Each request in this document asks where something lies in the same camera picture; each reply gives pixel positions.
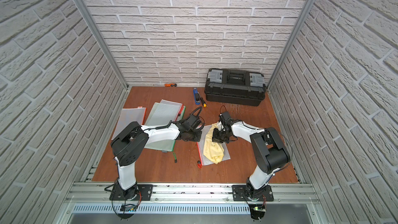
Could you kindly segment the yellow wiping cloth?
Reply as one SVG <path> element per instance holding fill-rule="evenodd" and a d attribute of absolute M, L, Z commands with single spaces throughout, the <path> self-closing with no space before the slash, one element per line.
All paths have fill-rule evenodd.
<path fill-rule="evenodd" d="M 216 123 L 211 125 L 205 136 L 203 155 L 214 164 L 218 164 L 223 160 L 224 149 L 220 143 L 212 141 L 214 130 L 218 130 Z"/>

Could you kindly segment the white red zip document bag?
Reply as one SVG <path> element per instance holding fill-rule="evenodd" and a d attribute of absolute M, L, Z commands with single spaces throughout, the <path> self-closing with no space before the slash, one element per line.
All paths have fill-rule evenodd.
<path fill-rule="evenodd" d="M 208 160 L 204 155 L 203 155 L 203 148 L 204 148 L 204 142 L 205 142 L 205 136 L 207 134 L 207 132 L 209 131 L 209 129 L 211 128 L 211 125 L 207 125 L 203 128 L 202 130 L 202 136 L 200 141 L 198 142 L 198 149 L 199 149 L 199 154 L 200 154 L 200 161 L 201 164 L 203 166 L 207 166 L 210 164 L 214 164 L 213 162 L 211 162 L 210 160 Z M 223 149 L 224 149 L 224 157 L 222 161 L 226 161 L 226 160 L 230 160 L 231 156 L 229 154 L 228 148 L 226 144 L 221 144 Z"/>

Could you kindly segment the red zip mesh document bag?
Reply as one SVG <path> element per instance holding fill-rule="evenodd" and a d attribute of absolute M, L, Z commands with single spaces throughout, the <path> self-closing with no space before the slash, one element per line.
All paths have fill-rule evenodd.
<path fill-rule="evenodd" d="M 131 122 L 138 122 L 140 125 L 143 125 L 144 119 L 146 115 L 146 108 L 145 107 L 138 107 L 138 108 L 123 108 L 115 131 L 112 136 L 112 140 L 115 139 L 115 137 L 120 134 L 125 127 L 127 127 Z"/>

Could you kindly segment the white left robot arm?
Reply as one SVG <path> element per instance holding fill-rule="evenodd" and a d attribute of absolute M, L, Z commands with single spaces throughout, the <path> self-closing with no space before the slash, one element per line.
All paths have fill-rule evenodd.
<path fill-rule="evenodd" d="M 118 184 L 122 190 L 136 186 L 135 162 L 149 143 L 165 140 L 199 142 L 204 123 L 186 120 L 170 121 L 167 125 L 146 126 L 134 121 L 112 140 L 111 148 L 118 168 Z"/>

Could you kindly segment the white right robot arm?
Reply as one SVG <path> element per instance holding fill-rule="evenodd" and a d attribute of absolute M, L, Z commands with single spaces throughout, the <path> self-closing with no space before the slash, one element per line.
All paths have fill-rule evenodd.
<path fill-rule="evenodd" d="M 240 120 L 218 121 L 212 141 L 228 143 L 230 138 L 241 138 L 251 143 L 257 166 L 246 182 L 246 195 L 258 198 L 271 178 L 289 165 L 291 153 L 279 132 L 273 128 L 258 128 Z"/>

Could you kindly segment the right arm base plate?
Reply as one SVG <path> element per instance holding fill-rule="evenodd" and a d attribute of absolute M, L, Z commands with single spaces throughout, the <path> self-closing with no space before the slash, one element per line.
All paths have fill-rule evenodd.
<path fill-rule="evenodd" d="M 232 185 L 233 201 L 235 202 L 272 202 L 274 196 L 270 185 L 253 189 L 250 185 Z"/>

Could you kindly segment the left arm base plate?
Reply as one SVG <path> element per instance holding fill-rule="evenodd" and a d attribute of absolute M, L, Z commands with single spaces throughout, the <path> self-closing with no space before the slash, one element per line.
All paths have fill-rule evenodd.
<path fill-rule="evenodd" d="M 110 192 L 109 199 L 111 201 L 149 201 L 153 187 L 154 185 L 152 184 L 135 184 L 131 188 L 123 190 L 117 181 L 111 186 L 106 187 L 105 190 Z"/>

